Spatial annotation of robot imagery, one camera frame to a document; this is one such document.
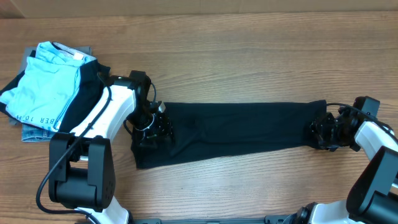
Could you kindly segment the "black t-shirt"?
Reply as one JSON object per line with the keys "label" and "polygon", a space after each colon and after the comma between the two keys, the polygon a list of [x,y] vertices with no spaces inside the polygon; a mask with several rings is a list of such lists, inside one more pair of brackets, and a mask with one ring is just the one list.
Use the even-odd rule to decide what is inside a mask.
{"label": "black t-shirt", "polygon": [[311,122],[326,113],[326,101],[309,103],[166,103],[174,140],[144,143],[133,132],[138,169],[300,146],[319,147]]}

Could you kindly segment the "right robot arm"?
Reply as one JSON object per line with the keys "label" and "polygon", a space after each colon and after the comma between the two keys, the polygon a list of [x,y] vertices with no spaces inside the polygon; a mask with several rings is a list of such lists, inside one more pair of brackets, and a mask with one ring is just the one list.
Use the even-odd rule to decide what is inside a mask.
{"label": "right robot arm", "polygon": [[338,104],[339,115],[326,113],[311,124],[322,149],[362,149],[369,164],[346,200],[311,203],[287,216],[284,223],[397,223],[397,137],[377,119],[380,102],[357,97],[353,105]]}

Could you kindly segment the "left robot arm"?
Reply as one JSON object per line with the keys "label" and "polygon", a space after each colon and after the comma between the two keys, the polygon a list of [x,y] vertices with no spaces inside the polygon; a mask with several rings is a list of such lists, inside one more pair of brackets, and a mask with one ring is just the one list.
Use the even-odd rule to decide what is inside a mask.
{"label": "left robot arm", "polygon": [[57,133],[49,144],[49,172],[41,186],[63,214],[82,214],[90,223],[133,223],[131,212],[116,197],[111,143],[121,126],[139,152],[172,146],[172,124],[161,101],[148,100],[155,86],[145,72],[128,77],[99,76],[104,92],[89,115],[69,133]]}

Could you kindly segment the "black folded garment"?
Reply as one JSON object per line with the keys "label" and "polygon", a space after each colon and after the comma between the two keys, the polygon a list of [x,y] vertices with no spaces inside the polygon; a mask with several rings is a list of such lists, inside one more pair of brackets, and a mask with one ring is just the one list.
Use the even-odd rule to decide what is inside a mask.
{"label": "black folded garment", "polygon": [[[17,84],[20,82],[21,78],[25,76],[25,70],[21,70],[21,73],[18,74],[9,84],[6,85],[6,87],[1,90],[1,94],[3,94],[5,91],[11,90],[13,87],[17,87]],[[94,60],[94,62],[88,62],[88,65],[82,66],[82,75],[80,78],[77,96],[72,100],[71,104],[66,109],[66,115],[64,115],[62,119],[59,129],[52,132],[70,132],[73,128],[78,126],[86,118],[86,116],[89,115],[90,111],[95,107],[95,104],[97,104],[103,93],[104,84],[100,81],[97,75],[102,74],[108,78],[110,70],[110,67],[98,63],[97,60]],[[10,119],[22,122],[21,116],[11,115],[6,111],[5,103],[1,103],[1,112],[10,117]],[[28,124],[25,121],[24,123],[32,127],[32,129],[28,128],[28,131],[22,131],[27,132],[27,134],[23,135],[35,135],[33,133],[41,132],[46,133],[45,131],[41,131],[42,129],[46,129],[48,133],[51,131],[50,128],[42,128],[34,124]],[[38,128],[38,131],[30,131],[35,128]]]}

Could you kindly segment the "light blue folded t-shirt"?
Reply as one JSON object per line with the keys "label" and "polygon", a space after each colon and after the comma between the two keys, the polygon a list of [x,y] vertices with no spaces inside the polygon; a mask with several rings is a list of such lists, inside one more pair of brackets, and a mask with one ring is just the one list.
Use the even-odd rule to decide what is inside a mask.
{"label": "light blue folded t-shirt", "polygon": [[82,66],[94,56],[57,42],[41,42],[27,57],[25,76],[1,94],[6,111],[28,124],[56,131],[77,96]]}

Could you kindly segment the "folded blue jeans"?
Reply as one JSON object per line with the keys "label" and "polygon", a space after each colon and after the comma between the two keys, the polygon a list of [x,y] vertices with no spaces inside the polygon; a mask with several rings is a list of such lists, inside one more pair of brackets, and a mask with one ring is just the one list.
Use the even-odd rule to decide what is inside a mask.
{"label": "folded blue jeans", "polygon": [[36,128],[34,126],[22,125],[21,141],[22,142],[48,142],[54,136],[54,132],[45,129]]}

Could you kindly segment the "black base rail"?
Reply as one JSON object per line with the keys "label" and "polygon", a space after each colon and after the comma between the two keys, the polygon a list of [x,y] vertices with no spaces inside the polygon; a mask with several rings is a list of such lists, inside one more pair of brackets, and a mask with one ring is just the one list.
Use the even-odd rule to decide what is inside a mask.
{"label": "black base rail", "polygon": [[296,215],[266,215],[264,218],[213,218],[161,220],[159,218],[133,219],[128,224],[283,224],[294,223]]}

